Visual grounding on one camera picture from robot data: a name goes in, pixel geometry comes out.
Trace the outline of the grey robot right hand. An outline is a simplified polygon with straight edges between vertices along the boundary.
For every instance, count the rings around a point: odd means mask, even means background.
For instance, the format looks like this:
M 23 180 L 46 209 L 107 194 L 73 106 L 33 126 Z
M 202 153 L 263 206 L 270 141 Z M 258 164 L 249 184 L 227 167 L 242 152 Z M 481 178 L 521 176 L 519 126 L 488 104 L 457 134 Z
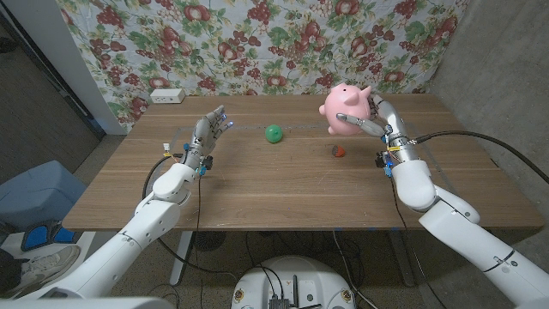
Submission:
M 394 154 L 399 163 L 418 160 L 419 156 L 407 136 L 406 126 L 396 109 L 377 94 L 371 95 L 368 101 L 374 111 L 374 118 L 380 120 L 383 125 L 344 113 L 337 113 L 336 118 L 358 126 L 370 136 L 384 136 L 388 151 Z

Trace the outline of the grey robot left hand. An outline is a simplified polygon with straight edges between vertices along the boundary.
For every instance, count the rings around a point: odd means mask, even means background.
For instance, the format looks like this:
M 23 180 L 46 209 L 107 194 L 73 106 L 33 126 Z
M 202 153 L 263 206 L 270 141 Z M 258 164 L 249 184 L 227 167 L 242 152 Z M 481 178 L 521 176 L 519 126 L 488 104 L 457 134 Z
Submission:
M 223 105 L 200 118 L 193 130 L 184 164 L 197 169 L 201 165 L 201 158 L 211 154 L 217 139 L 231 127 L 232 121 L 226 123 Z

